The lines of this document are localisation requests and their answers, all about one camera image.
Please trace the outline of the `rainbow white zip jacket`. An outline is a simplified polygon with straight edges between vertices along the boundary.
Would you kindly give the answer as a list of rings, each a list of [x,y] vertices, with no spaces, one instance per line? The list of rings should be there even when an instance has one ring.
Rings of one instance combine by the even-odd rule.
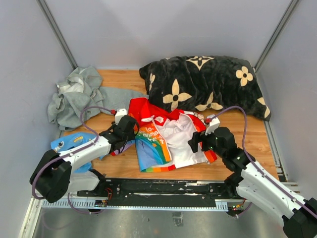
[[[188,144],[193,133],[206,129],[202,114],[179,109],[169,113],[145,98],[132,99],[128,114],[136,119],[140,128],[134,140],[113,151],[112,155],[118,155],[135,144],[141,172],[167,172],[217,160],[215,152],[202,151],[201,143],[196,153]]]

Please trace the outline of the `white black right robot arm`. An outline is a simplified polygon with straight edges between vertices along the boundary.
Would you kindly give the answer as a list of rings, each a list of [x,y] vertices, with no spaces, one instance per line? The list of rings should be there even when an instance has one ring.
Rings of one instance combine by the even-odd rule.
[[[232,174],[224,181],[229,198],[241,197],[275,218],[289,238],[314,238],[317,235],[317,201],[306,199],[286,187],[249,153],[236,145],[226,127],[214,132],[194,132],[188,141],[193,152],[202,145],[222,158]]]

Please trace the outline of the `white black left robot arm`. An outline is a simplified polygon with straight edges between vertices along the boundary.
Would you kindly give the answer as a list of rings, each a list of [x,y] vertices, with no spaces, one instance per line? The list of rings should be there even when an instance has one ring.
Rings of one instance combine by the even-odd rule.
[[[79,191],[103,195],[106,178],[100,172],[90,169],[76,173],[76,170],[95,158],[122,149],[127,142],[135,139],[139,128],[133,117],[125,115],[108,130],[82,145],[61,152],[48,150],[30,177],[34,197],[54,203],[68,193]]]

